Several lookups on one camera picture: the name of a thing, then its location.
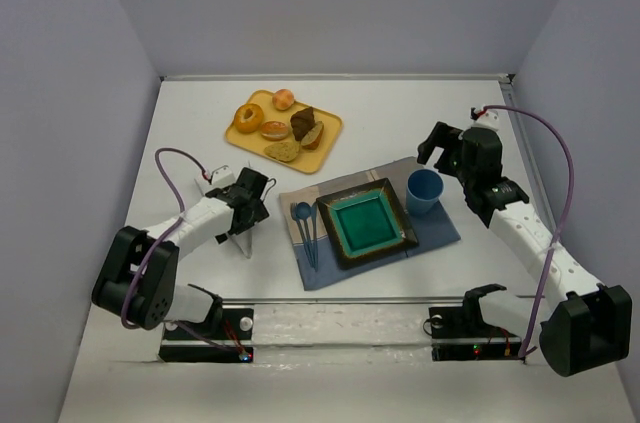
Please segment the metal tongs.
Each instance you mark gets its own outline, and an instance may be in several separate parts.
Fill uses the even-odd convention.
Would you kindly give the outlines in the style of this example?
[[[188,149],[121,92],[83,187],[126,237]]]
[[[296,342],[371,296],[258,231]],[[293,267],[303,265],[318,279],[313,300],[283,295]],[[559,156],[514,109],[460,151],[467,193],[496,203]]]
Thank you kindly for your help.
[[[195,178],[194,182],[202,197],[204,197],[209,191],[213,189],[218,189],[218,188],[205,189],[202,185],[203,180],[201,180],[200,178]],[[252,236],[251,230],[249,230],[246,233],[246,235],[243,236],[242,238],[238,238],[238,236],[234,236],[234,235],[228,235],[227,239],[236,247],[236,249],[243,255],[245,259],[250,260],[252,258],[253,236]]]

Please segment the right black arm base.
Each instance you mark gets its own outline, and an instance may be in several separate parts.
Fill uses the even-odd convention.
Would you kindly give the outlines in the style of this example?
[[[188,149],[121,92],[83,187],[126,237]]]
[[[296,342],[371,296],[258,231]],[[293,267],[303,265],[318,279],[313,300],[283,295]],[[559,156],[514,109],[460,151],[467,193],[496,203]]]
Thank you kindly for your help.
[[[520,337],[484,320],[480,302],[502,296],[506,288],[489,284],[465,292],[458,305],[432,306],[423,322],[435,362],[518,358]]]

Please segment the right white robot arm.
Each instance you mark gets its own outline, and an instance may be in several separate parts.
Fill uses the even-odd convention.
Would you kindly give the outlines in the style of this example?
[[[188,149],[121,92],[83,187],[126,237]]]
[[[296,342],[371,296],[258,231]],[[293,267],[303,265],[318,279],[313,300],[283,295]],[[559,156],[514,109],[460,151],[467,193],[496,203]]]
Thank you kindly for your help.
[[[632,299],[586,271],[541,221],[528,195],[502,174],[501,140],[492,127],[462,130],[437,123],[418,147],[424,164],[435,149],[436,170],[461,185],[468,208],[516,256],[538,287],[532,304],[501,284],[464,294],[455,323],[466,330],[497,327],[521,339],[518,357],[533,349],[558,375],[572,376],[629,354]]]

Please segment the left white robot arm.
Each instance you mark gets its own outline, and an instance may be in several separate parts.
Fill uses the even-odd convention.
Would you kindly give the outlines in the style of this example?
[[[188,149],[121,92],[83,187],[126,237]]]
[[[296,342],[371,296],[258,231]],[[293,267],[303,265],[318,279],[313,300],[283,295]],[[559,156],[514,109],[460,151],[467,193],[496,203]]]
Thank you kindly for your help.
[[[94,284],[92,303],[135,329],[175,322],[215,330],[222,299],[197,285],[178,285],[178,263],[200,246],[222,244],[269,217],[263,201],[267,176],[245,167],[236,180],[222,180],[226,187],[215,180],[198,203],[174,218],[146,229],[121,228]]]

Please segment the seeded bread slice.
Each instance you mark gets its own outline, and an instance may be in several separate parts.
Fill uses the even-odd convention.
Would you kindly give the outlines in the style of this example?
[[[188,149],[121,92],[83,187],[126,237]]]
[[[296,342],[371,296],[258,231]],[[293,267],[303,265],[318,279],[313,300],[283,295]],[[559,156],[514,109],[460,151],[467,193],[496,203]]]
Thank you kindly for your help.
[[[264,153],[272,159],[289,163],[298,157],[300,149],[300,144],[296,141],[280,141],[268,145]]]

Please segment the dark brown bread chunk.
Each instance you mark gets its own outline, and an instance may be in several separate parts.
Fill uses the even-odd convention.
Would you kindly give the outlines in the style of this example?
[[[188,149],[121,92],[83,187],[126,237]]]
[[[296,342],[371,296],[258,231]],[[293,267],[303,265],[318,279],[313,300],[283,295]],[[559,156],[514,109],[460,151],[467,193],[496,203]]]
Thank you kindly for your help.
[[[315,126],[315,115],[312,107],[294,113],[290,118],[290,126],[294,139],[300,142]]]

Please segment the round bread roll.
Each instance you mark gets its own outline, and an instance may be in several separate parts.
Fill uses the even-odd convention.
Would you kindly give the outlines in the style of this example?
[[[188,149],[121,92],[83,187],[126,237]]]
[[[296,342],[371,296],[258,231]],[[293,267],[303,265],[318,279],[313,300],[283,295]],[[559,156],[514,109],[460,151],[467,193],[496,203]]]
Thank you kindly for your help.
[[[272,104],[278,111],[286,111],[295,103],[295,96],[289,89],[280,89],[273,93]]]

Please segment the blue plastic cup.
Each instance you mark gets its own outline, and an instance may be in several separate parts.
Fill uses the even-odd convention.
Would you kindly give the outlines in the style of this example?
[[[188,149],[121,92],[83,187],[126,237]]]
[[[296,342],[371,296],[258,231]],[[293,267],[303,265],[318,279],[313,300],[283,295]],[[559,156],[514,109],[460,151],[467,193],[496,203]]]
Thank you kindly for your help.
[[[413,216],[428,213],[444,191],[440,175],[431,169],[414,171],[407,180],[406,208]]]

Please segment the blue plastic spoon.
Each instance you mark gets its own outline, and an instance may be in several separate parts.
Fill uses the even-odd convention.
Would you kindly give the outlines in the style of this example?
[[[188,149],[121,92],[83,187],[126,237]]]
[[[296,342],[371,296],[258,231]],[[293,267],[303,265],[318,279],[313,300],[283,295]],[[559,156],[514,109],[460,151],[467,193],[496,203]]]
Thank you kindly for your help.
[[[294,204],[294,217],[298,223],[301,224],[302,234],[306,251],[308,253],[308,259],[311,267],[316,270],[317,262],[315,256],[315,248],[311,238],[311,232],[308,226],[308,220],[312,216],[312,207],[306,202],[300,202]]]

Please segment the filled sandwich bun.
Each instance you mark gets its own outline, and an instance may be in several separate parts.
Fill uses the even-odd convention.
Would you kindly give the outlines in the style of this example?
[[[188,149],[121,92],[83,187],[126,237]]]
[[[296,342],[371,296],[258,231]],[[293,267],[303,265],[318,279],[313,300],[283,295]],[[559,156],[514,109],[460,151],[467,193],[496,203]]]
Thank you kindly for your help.
[[[269,141],[280,141],[289,136],[289,126],[281,121],[266,121],[260,126],[260,134]]]

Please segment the orange bagel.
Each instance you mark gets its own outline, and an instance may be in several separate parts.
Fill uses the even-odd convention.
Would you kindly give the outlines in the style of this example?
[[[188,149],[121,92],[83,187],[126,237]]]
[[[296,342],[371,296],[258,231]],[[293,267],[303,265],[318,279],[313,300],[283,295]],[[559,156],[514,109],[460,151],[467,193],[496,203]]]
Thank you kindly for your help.
[[[233,119],[233,126],[238,132],[249,134],[257,131],[263,120],[264,111],[262,107],[254,103],[246,103],[237,109]]]

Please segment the blue beige cloth placemat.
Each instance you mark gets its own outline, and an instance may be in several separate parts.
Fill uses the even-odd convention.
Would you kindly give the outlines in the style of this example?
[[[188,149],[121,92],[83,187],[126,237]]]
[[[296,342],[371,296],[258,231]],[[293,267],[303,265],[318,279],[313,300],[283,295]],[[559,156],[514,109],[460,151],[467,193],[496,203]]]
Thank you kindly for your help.
[[[395,263],[436,250],[460,240],[460,235],[451,219],[440,203],[421,216],[413,216],[406,211],[406,188],[409,176],[422,169],[413,157],[406,157],[392,163],[371,168],[351,175],[341,176],[317,185],[302,188],[295,192],[279,195],[282,212],[288,225],[292,247],[297,260],[303,287],[307,291],[319,290],[342,280],[354,277],[387,264]],[[317,211],[317,234],[319,251],[319,270],[316,272],[310,265],[308,253],[301,238],[302,228],[294,217],[294,204],[306,202],[310,206],[323,195],[345,190],[377,179],[390,180],[399,201],[404,208],[419,240],[419,246],[405,253],[389,256],[351,270],[342,270],[337,266],[335,255],[331,249],[322,218]]]

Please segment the yellow plastic tray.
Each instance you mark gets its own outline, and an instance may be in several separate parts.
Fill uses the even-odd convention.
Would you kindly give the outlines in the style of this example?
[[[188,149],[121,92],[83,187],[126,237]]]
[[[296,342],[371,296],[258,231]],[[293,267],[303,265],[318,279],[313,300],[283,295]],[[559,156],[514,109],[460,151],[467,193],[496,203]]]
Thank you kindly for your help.
[[[274,93],[255,91],[241,105],[228,128],[225,140],[233,146],[269,158],[296,171],[313,174],[321,169],[330,154],[343,122],[328,111],[292,100],[286,109],[273,103]],[[295,158],[284,161],[270,156],[268,147],[287,143],[297,145]]]

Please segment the sliced baguette piece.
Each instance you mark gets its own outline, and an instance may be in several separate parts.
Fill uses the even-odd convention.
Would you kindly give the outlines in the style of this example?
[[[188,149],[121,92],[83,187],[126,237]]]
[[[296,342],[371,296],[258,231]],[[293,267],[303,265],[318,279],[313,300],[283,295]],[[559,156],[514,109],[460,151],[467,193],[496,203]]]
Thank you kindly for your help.
[[[322,140],[324,133],[324,123],[318,121],[302,138],[300,144],[303,149],[316,150]]]

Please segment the metal table edge rail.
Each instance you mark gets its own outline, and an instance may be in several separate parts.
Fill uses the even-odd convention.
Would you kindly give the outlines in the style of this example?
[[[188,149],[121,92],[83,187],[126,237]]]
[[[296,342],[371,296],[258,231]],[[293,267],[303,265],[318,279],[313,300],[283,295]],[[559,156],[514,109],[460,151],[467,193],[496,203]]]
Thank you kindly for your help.
[[[509,73],[293,73],[293,74],[203,74],[164,75],[162,82],[199,81],[496,81],[510,84]]]

